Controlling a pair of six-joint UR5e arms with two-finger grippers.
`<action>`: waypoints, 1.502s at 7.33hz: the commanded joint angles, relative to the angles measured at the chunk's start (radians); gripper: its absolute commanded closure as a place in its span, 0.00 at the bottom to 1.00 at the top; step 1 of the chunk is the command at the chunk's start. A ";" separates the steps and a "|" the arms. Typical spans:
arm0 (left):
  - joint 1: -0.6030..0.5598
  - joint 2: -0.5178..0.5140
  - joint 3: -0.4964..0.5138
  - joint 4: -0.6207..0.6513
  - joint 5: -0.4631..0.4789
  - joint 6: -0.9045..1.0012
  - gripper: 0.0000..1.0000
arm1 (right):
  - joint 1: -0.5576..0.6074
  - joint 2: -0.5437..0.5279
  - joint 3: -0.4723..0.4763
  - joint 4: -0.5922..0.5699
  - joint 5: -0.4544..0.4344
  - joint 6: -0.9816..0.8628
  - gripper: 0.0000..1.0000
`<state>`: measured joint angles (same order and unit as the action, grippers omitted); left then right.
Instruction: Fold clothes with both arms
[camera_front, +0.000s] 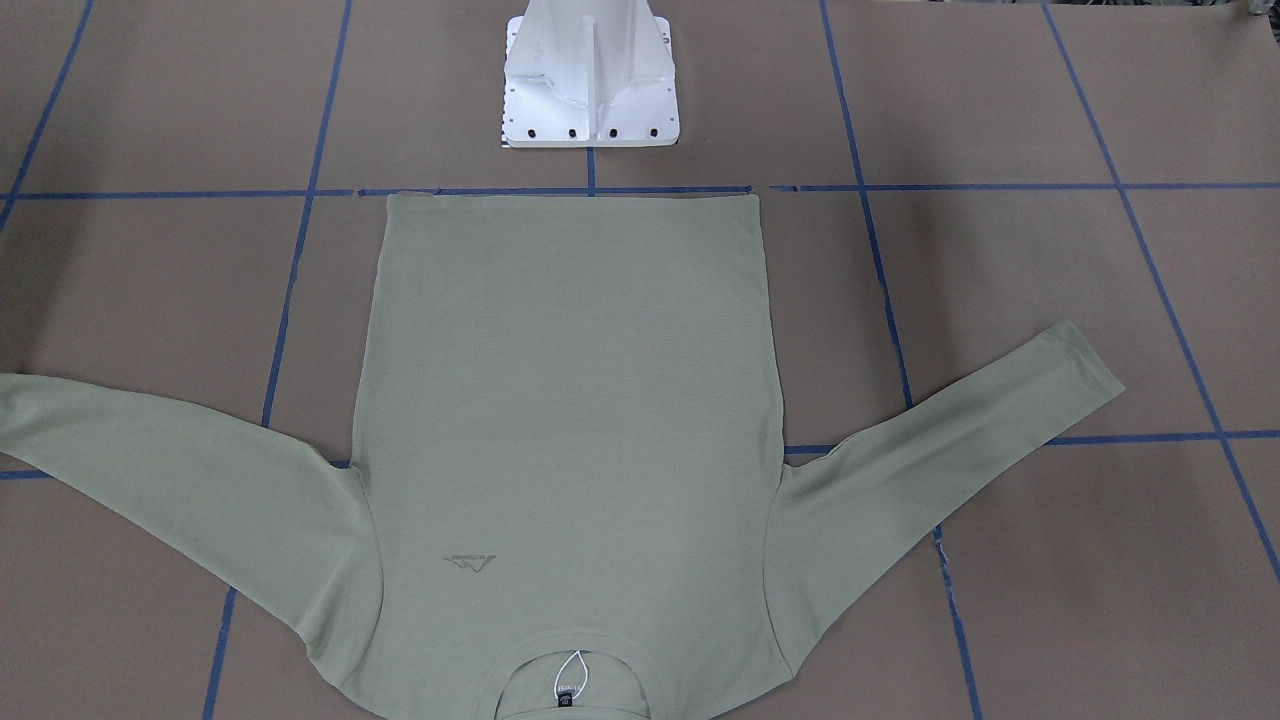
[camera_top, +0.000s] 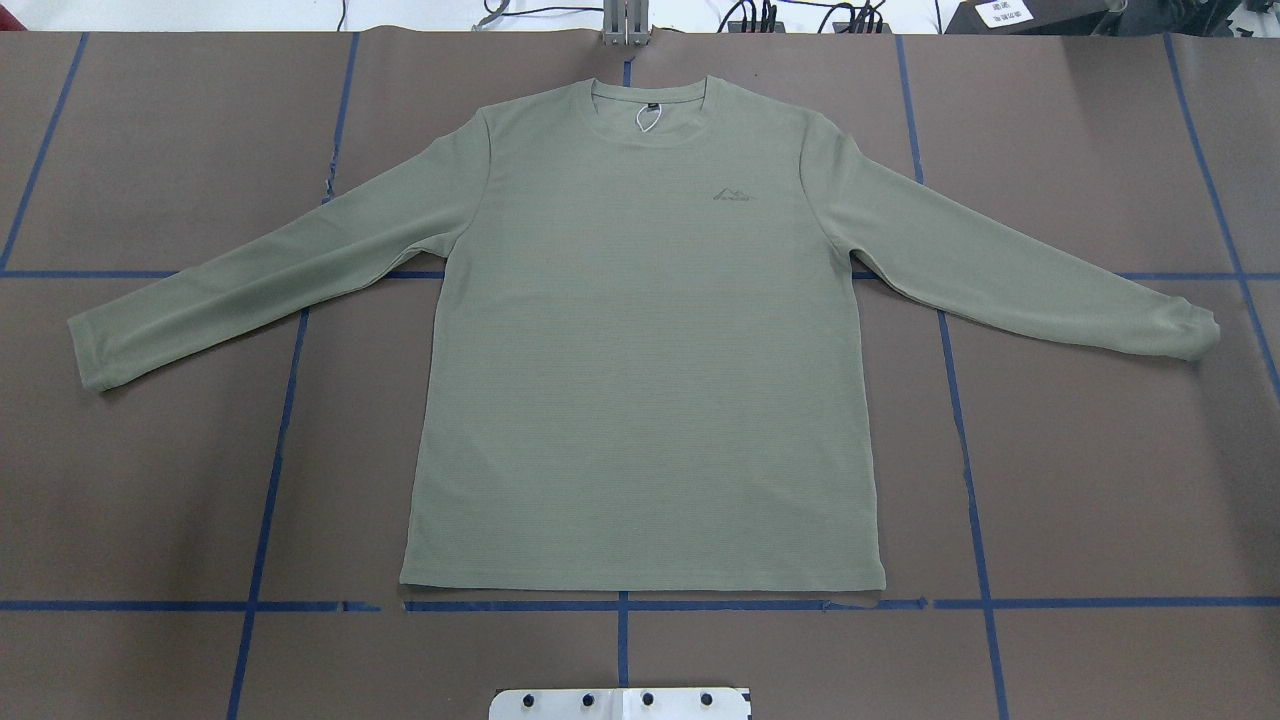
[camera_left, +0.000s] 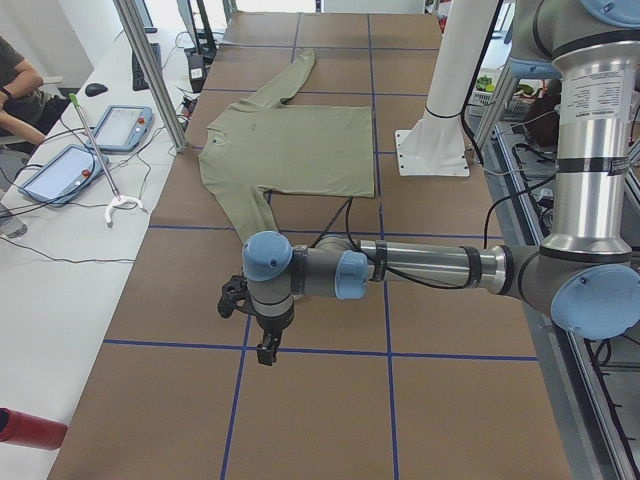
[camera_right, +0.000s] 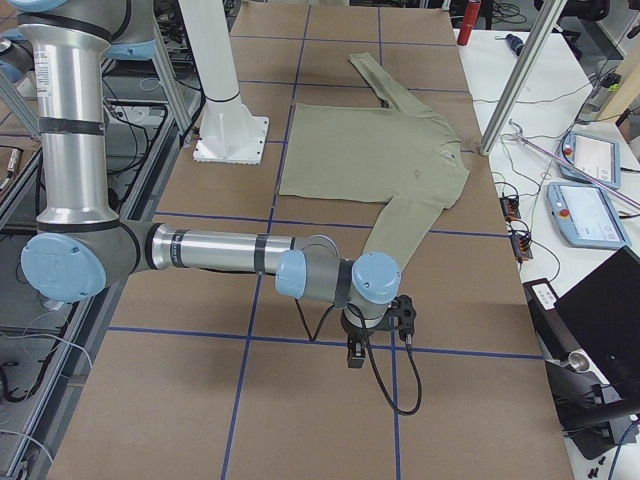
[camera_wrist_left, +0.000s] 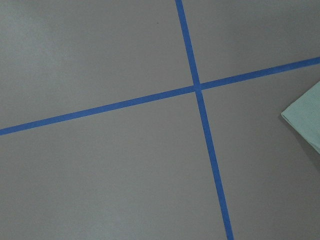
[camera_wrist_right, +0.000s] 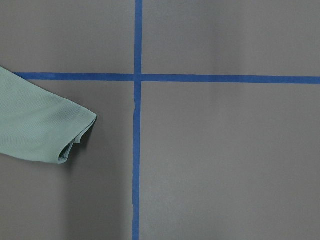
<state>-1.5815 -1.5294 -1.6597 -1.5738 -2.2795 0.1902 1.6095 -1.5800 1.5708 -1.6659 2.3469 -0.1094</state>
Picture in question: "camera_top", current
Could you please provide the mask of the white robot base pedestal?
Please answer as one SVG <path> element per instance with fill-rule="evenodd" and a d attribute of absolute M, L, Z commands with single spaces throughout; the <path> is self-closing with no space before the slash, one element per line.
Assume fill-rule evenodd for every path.
<path fill-rule="evenodd" d="M 751 719 L 750 691 L 733 687 L 508 689 L 489 719 Z"/>

